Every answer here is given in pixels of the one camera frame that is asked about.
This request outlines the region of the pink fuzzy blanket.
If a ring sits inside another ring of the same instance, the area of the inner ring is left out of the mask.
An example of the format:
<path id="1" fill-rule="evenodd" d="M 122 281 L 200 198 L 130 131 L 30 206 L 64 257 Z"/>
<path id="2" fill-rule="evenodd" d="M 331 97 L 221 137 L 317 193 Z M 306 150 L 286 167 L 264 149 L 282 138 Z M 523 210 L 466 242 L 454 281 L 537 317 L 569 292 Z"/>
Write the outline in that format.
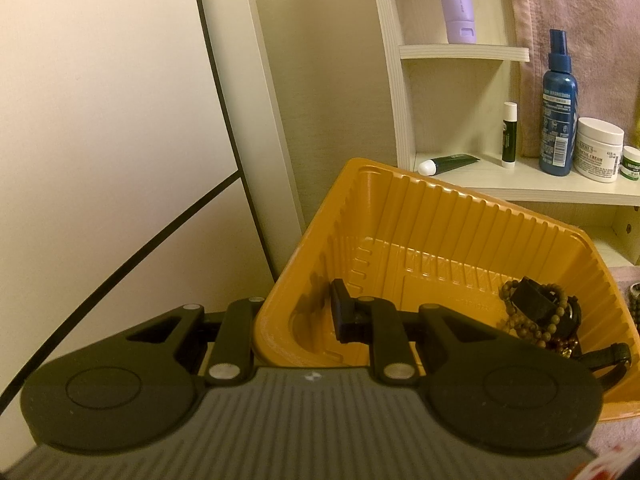
<path id="1" fill-rule="evenodd" d="M 520 76 L 521 154 L 541 144 L 542 76 L 550 32 L 566 32 L 578 83 L 578 114 L 619 126 L 639 145 L 639 0 L 511 0 L 515 37 L 529 50 Z"/>

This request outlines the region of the small green-label jar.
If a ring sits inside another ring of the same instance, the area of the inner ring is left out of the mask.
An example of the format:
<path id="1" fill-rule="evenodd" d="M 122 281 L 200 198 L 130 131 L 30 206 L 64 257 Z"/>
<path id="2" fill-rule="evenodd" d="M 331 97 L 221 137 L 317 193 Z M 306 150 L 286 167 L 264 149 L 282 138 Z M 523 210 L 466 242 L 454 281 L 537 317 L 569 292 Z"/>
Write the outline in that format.
<path id="1" fill-rule="evenodd" d="M 625 145 L 622 151 L 622 161 L 620 162 L 620 174 L 631 181 L 638 181 L 640 178 L 640 150 L 631 145 Z"/>

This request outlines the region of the white mirror frame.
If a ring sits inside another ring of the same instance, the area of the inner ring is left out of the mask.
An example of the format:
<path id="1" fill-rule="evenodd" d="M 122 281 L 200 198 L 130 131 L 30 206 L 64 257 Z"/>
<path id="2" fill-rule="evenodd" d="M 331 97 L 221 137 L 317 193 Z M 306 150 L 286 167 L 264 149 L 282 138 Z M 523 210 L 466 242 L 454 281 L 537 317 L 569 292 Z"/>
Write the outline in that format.
<path id="1" fill-rule="evenodd" d="M 245 192 L 273 276 L 305 231 L 256 0 L 198 0 Z"/>

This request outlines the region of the white cream jar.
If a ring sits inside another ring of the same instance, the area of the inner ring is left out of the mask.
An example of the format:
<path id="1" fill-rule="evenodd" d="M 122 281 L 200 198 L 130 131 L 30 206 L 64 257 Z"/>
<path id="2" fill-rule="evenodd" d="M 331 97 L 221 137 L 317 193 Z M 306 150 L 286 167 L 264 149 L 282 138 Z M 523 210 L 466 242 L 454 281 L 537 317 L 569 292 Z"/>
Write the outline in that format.
<path id="1" fill-rule="evenodd" d="M 617 179 L 622 159 L 624 130 L 592 117 L 578 119 L 574 167 L 584 177 L 601 183 Z"/>

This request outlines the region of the blue spray bottle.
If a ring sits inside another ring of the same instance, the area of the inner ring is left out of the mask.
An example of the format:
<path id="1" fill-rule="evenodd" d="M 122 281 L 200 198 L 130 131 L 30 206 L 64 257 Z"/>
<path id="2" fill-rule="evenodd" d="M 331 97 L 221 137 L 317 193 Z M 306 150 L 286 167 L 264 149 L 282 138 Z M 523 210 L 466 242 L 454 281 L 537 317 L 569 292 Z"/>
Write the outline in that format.
<path id="1" fill-rule="evenodd" d="M 577 128 L 578 84 L 572 71 L 566 32 L 551 29 L 548 70 L 542 78 L 539 167 L 565 177 L 573 165 Z"/>

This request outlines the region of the white corner shelf unit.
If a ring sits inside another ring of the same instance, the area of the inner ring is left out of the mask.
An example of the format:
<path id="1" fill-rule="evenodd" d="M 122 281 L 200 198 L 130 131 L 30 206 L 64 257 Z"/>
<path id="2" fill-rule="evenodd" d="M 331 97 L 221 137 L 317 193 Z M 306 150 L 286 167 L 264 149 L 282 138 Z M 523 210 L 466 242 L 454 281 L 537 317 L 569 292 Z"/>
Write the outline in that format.
<path id="1" fill-rule="evenodd" d="M 530 59 L 516 41 L 511 0 L 473 0 L 476 44 L 448 44 L 440 0 L 375 5 L 399 168 L 416 170 L 436 155 L 475 155 L 476 164 L 444 180 L 580 226 L 608 266 L 638 263 L 638 183 L 599 183 L 577 172 L 552 177 L 525 156 L 512 169 L 501 165 L 503 104 L 524 102 L 520 75 Z"/>

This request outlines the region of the dark green small tube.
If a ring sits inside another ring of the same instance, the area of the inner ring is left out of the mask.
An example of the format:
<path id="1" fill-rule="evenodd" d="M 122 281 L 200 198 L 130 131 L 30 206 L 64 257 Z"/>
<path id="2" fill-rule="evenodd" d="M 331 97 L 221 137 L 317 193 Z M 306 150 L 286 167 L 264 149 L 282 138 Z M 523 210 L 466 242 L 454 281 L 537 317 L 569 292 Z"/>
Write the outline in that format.
<path id="1" fill-rule="evenodd" d="M 425 159 L 416 166 L 418 174 L 424 177 L 433 177 L 438 174 L 469 166 L 478 162 L 478 158 L 468 154 L 454 154 Z"/>

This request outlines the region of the orange plastic tray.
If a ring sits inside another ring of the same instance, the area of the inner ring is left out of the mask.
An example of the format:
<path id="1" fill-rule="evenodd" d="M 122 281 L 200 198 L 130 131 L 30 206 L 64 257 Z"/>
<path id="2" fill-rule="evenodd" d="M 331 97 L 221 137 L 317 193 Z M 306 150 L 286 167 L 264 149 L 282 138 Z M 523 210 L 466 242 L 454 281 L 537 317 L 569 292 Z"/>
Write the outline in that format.
<path id="1" fill-rule="evenodd" d="M 362 344 L 334 334 L 330 286 L 414 312 L 442 304 L 506 322 L 510 280 L 558 284 L 582 307 L 584 351 L 639 336 L 611 272 L 581 229 L 482 193 L 355 158 L 341 171 L 262 305 L 254 347 L 275 366 L 361 366 Z"/>

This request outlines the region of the white green lip balm stick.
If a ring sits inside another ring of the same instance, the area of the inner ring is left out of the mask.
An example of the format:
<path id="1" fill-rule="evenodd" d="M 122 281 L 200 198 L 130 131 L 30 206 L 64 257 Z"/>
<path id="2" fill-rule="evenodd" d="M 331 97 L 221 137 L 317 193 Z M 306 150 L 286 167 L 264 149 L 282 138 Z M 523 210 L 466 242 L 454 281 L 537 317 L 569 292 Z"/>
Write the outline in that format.
<path id="1" fill-rule="evenodd" d="M 516 136 L 518 135 L 518 104 L 512 101 L 503 103 L 503 130 L 501 165 L 513 169 L 516 159 Z"/>

